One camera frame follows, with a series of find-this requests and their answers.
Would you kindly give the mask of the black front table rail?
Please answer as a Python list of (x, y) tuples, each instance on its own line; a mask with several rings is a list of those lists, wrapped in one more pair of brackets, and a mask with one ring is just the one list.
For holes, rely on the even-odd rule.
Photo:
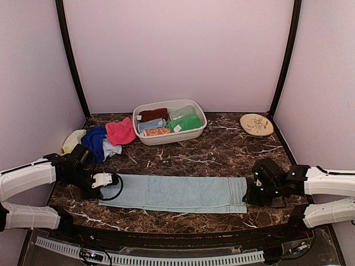
[(124, 245), (182, 249), (236, 245), (267, 249), (295, 244), (301, 239), (310, 240), (320, 251), (337, 246), (332, 226), (292, 232), (287, 228), (289, 209), (251, 208), (245, 214), (188, 214), (76, 206), (68, 212), (74, 218), (72, 236), (36, 229), (27, 233), (23, 250), (32, 248), (38, 236), (113, 250)]

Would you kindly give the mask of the rolled light blue towel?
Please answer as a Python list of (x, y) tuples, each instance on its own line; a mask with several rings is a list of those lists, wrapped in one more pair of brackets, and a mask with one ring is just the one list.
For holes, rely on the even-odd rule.
[(159, 129), (166, 127), (166, 120), (163, 118), (138, 123), (138, 132), (141, 133), (147, 129)]

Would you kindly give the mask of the large light blue towel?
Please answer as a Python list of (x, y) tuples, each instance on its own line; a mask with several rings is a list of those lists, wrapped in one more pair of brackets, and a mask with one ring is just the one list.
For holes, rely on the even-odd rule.
[(108, 200), (99, 205), (180, 213), (247, 212), (244, 177), (120, 176), (122, 185), (101, 189)]

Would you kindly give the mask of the rolled pale green towel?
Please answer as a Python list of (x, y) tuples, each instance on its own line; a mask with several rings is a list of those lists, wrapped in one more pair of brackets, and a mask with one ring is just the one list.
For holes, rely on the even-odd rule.
[(192, 105), (186, 105), (184, 107), (169, 112), (169, 119), (170, 121), (174, 121), (186, 115), (195, 114), (195, 113), (196, 110)]

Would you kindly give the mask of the rolled maroon towel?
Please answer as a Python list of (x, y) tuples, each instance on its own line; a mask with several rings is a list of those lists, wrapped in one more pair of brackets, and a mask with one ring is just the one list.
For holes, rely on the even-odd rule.
[(144, 110), (139, 113), (141, 116), (141, 122), (148, 122), (155, 119), (164, 119), (169, 118), (167, 108), (159, 108), (154, 110)]

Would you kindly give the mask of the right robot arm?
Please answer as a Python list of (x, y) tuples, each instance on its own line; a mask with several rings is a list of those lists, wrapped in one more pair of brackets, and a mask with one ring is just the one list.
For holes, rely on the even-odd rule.
[(294, 241), (305, 229), (324, 224), (354, 222), (354, 171), (325, 170), (320, 166), (293, 165), (285, 171), (274, 160), (258, 160), (252, 168), (254, 182), (247, 186), (243, 201), (270, 206), (275, 198), (335, 195), (343, 198), (321, 204), (302, 204), (293, 209), (283, 236)]

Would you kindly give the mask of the black frame post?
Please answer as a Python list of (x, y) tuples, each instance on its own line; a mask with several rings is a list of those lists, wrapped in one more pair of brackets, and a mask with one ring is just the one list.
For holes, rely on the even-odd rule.
[(57, 17), (59, 22), (60, 33), (62, 36), (62, 42), (64, 46), (65, 55), (67, 58), (70, 74), (72, 76), (74, 88), (80, 103), (80, 107), (84, 114), (85, 119), (90, 118), (91, 113), (89, 111), (89, 106), (84, 95), (84, 90), (80, 81), (79, 72), (77, 69), (76, 61), (74, 58), (73, 48), (70, 41), (69, 28), (67, 23), (67, 18), (64, 10), (64, 1), (55, 0), (55, 6), (57, 10)]
[(302, 0), (293, 1), (293, 10), (292, 10), (292, 16), (290, 22), (290, 29), (289, 29), (287, 43), (286, 43), (285, 54), (283, 57), (282, 66), (278, 77), (277, 85), (275, 88), (275, 93), (273, 95), (273, 99), (271, 102), (271, 106), (269, 111), (267, 112), (268, 117), (270, 119), (273, 119), (275, 117), (277, 107), (281, 99), (282, 91), (286, 82), (286, 78), (287, 78), (287, 74), (288, 74), (288, 70), (290, 67), (291, 58), (293, 54), (293, 49), (295, 46), (298, 24), (301, 15), (301, 7), (302, 7)]

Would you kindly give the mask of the dark blue towel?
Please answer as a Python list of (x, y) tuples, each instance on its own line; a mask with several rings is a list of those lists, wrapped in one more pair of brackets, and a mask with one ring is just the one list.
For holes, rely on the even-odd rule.
[(103, 151), (103, 140), (106, 139), (107, 130), (105, 127), (96, 126), (86, 132), (81, 138), (81, 144), (88, 148), (95, 156), (93, 163), (102, 163), (105, 160)]

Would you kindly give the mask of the yellow lemon print cloth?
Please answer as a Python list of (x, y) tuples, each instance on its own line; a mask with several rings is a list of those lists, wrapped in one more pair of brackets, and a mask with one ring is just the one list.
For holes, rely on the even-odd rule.
[(75, 130), (65, 140), (62, 146), (61, 155), (70, 154), (77, 144), (81, 144), (81, 139), (87, 133), (86, 130)]

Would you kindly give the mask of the black left frame post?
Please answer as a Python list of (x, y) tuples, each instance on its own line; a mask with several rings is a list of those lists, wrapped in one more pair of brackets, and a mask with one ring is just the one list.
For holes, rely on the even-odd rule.
[(64, 1), (55, 0), (55, 6), (57, 10), (57, 17), (59, 22), (60, 33), (62, 36), (62, 42), (64, 46), (65, 55), (67, 58), (70, 74), (72, 76), (74, 88), (80, 103), (80, 107), (84, 114), (85, 119), (90, 118), (91, 113), (89, 111), (89, 106), (84, 95), (84, 90), (80, 81), (79, 72), (77, 69), (76, 61), (74, 58), (73, 48), (70, 41), (69, 28), (67, 23), (67, 18), (64, 10)]

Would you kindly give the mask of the rolled orange patterned towel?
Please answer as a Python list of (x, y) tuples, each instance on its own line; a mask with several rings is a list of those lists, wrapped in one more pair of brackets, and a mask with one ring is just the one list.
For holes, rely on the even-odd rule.
[(153, 136), (167, 135), (170, 133), (171, 133), (171, 129), (168, 128), (145, 129), (140, 133), (140, 136), (153, 137)]

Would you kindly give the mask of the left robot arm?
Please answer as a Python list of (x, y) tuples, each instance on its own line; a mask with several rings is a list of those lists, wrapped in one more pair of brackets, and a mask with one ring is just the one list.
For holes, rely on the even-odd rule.
[(1, 230), (48, 228), (67, 242), (78, 237), (73, 217), (59, 206), (33, 207), (11, 204), (7, 200), (35, 187), (59, 183), (80, 189), (85, 200), (101, 199), (100, 189), (113, 181), (109, 173), (94, 174), (89, 166), (95, 154), (77, 144), (71, 153), (49, 154), (27, 165), (1, 172)]

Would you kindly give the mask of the black right frame post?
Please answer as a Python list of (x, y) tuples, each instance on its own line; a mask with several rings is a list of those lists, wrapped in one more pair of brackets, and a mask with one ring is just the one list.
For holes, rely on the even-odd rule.
[(290, 22), (290, 29), (289, 29), (287, 43), (286, 43), (285, 54), (283, 57), (282, 66), (278, 77), (277, 85), (275, 88), (275, 93), (273, 95), (273, 99), (271, 102), (271, 106), (269, 111), (267, 112), (268, 117), (270, 119), (273, 119), (275, 117), (277, 107), (281, 99), (282, 91), (286, 82), (286, 78), (287, 78), (287, 74), (288, 74), (288, 70), (290, 67), (291, 58), (293, 54), (293, 49), (295, 46), (298, 24), (301, 15), (301, 7), (302, 7), (302, 0), (293, 1), (293, 10), (292, 10), (292, 16)]

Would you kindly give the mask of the pink towel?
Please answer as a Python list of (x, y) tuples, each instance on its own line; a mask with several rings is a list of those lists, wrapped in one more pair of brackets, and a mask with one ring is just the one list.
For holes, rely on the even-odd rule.
[(136, 138), (131, 118), (126, 117), (121, 122), (108, 123), (105, 126), (107, 139), (114, 145), (126, 145)]

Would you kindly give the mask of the small pale blue cloth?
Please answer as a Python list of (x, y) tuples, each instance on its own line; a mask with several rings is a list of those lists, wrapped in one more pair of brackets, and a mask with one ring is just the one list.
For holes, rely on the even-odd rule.
[(108, 139), (103, 139), (103, 152), (104, 152), (104, 160), (108, 157), (113, 157), (114, 155), (121, 155), (122, 146), (117, 145), (114, 146)]

